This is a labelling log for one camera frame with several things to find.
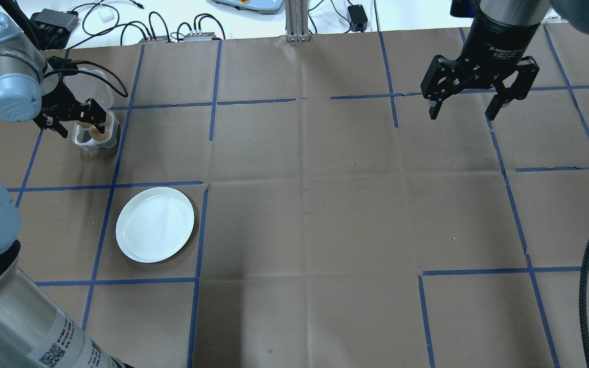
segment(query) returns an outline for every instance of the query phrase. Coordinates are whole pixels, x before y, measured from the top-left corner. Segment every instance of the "qr code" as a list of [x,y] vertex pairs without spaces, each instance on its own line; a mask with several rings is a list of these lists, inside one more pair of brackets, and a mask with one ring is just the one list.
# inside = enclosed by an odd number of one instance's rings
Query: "qr code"
[[53,344],[51,345],[51,348],[49,348],[49,351],[40,358],[40,363],[44,363],[49,368],[55,368],[56,364],[58,364],[63,356],[65,356],[65,350],[61,349],[58,345]]

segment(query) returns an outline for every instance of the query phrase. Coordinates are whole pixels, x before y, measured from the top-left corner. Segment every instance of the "white charger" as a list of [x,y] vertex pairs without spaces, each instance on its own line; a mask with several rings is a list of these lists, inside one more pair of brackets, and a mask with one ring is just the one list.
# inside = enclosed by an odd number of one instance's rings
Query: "white charger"
[[104,23],[112,21],[112,19],[115,17],[115,15],[112,13],[112,9],[110,9],[109,7],[102,7],[101,2],[99,2],[99,9],[97,9],[97,11],[99,12],[99,17],[101,18],[101,21]]

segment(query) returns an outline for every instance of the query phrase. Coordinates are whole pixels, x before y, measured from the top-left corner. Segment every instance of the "white plate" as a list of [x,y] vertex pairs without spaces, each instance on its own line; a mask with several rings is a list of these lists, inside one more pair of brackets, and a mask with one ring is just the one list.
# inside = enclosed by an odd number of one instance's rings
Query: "white plate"
[[151,188],[134,196],[122,209],[115,236],[127,257],[142,263],[170,258],[192,233],[192,203],[172,188]]

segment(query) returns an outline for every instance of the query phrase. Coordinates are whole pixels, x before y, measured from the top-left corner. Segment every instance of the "black power adapter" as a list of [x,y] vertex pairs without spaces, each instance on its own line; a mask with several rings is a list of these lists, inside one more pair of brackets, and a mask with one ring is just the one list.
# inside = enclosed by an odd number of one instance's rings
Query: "black power adapter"
[[351,5],[347,7],[347,19],[351,22],[351,31],[364,32],[367,28],[367,14],[362,5]]

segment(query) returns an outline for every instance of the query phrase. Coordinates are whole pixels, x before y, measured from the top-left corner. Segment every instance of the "blue device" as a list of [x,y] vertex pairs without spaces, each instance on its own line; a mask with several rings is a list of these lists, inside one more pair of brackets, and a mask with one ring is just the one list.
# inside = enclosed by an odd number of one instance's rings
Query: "blue device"
[[260,14],[274,14],[283,5],[283,0],[215,0],[215,2],[232,5],[238,10],[255,10]]

